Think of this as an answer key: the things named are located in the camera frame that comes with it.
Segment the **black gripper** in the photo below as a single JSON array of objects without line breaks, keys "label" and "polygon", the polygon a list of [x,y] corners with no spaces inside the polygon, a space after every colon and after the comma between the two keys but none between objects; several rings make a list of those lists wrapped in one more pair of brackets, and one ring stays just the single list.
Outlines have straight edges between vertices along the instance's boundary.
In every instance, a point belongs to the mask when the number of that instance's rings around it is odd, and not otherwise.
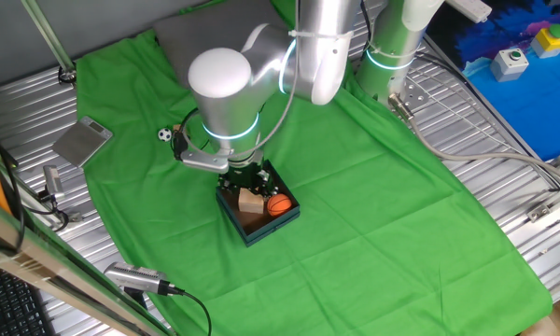
[{"label": "black gripper", "polygon": [[218,177],[217,188],[230,194],[236,194],[240,188],[255,189],[263,197],[272,197],[279,191],[272,174],[257,162],[239,168],[230,167],[227,173]]}]

